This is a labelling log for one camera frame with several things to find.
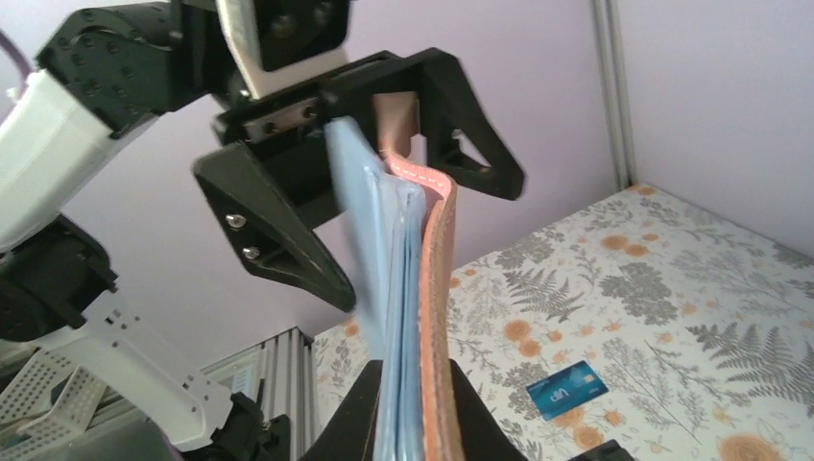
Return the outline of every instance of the robotic arm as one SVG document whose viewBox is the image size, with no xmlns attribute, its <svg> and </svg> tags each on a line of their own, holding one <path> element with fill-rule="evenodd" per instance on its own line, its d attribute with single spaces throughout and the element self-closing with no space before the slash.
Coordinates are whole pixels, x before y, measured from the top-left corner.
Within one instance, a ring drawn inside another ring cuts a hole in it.
<svg viewBox="0 0 814 461">
<path fill-rule="evenodd" d="M 524 175 L 457 60 L 430 49 L 347 63 L 349 10 L 350 0 L 172 0 L 71 14 L 0 126 L 0 338 L 86 367 L 188 459 L 268 459 L 257 405 L 208 381 L 115 295 L 105 250 L 60 210 L 160 115 L 207 94 L 227 109 L 213 124 L 224 148 L 194 173 L 236 256 L 345 311 L 352 287 L 311 231 L 339 212 L 325 121 L 353 116 L 375 145 L 372 95 L 416 92 L 428 164 L 516 199 Z M 458 130 L 491 165 L 461 153 Z"/>
</svg>

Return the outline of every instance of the floral tablecloth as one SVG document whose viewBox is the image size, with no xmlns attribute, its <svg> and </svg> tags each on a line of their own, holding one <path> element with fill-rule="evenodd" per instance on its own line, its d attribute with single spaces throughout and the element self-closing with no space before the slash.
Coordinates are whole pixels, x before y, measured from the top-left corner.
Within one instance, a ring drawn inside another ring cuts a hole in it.
<svg viewBox="0 0 814 461">
<path fill-rule="evenodd" d="M 454 274 L 450 355 L 531 460 L 814 460 L 814 260 L 646 185 Z M 316 338 L 327 423 L 368 360 Z M 586 360 L 610 391 L 551 422 L 526 386 Z"/>
</svg>

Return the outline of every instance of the perforated white tray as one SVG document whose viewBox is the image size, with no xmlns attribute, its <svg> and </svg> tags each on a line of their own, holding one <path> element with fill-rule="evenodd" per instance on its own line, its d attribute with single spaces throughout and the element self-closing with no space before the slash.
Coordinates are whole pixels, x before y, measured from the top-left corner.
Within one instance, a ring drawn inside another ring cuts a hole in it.
<svg viewBox="0 0 814 461">
<path fill-rule="evenodd" d="M 69 376 L 51 407 L 52 389 Z M 57 353 L 34 354 L 0 395 L 0 425 L 11 425 L 3 435 L 14 431 L 27 437 L 0 449 L 0 461 L 28 460 L 82 435 L 106 387 L 100 379 Z"/>
</svg>

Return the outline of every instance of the pink leather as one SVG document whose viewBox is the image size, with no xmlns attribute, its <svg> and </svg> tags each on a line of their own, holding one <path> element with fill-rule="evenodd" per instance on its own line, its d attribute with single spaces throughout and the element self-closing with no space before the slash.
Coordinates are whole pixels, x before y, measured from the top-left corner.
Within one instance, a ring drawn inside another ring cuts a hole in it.
<svg viewBox="0 0 814 461">
<path fill-rule="evenodd" d="M 429 461 L 464 459 L 446 339 L 458 185 L 444 173 L 408 160 L 417 134 L 414 93 L 373 97 L 379 150 L 391 173 L 424 188 L 427 215 L 421 244 L 419 340 L 424 452 Z"/>
</svg>

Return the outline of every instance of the white panel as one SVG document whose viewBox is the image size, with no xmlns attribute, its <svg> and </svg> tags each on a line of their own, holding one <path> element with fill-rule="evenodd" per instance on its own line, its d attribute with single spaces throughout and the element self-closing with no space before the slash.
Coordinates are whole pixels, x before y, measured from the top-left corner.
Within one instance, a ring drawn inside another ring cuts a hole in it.
<svg viewBox="0 0 814 461">
<path fill-rule="evenodd" d="M 0 23 L 32 56 L 69 12 L 115 3 L 4 2 Z M 457 264 L 612 193 L 587 0 L 379 0 L 353 8 L 351 60 L 431 46 L 457 55 L 528 173 L 517 203 L 462 192 Z M 195 158 L 217 148 L 209 128 L 217 111 L 205 99 L 163 117 L 67 207 L 110 252 L 121 292 L 199 367 L 293 326 L 313 335 L 345 318 L 298 289 L 247 275 L 228 247 L 190 173 Z M 318 234 L 354 277 L 339 223 Z"/>
<path fill-rule="evenodd" d="M 814 2 L 618 2 L 639 178 L 814 255 Z"/>
</svg>

